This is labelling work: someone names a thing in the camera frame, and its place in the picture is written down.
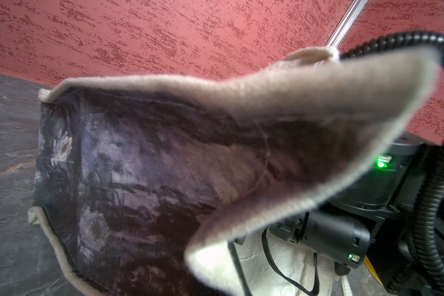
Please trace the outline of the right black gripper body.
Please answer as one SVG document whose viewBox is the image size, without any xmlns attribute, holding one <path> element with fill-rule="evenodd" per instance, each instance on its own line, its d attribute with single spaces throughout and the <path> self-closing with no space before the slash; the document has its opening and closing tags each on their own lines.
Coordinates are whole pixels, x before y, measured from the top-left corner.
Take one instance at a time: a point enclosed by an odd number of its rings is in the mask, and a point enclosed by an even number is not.
<svg viewBox="0 0 444 296">
<path fill-rule="evenodd" d="M 268 232 L 333 260 L 339 276 L 367 256 L 388 293 L 444 296 L 444 149 L 405 133 L 332 201 Z"/>
</svg>

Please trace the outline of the cream canvas tote bag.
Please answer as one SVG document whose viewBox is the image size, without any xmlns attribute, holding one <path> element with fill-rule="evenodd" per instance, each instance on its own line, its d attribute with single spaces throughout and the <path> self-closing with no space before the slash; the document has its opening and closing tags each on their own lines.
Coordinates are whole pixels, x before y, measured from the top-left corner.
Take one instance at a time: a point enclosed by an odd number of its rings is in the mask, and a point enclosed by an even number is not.
<svg viewBox="0 0 444 296">
<path fill-rule="evenodd" d="M 225 81 L 68 78 L 39 90 L 28 211 L 86 296 L 245 296 L 229 243 L 333 198 L 430 97 L 429 46 L 307 48 Z"/>
</svg>

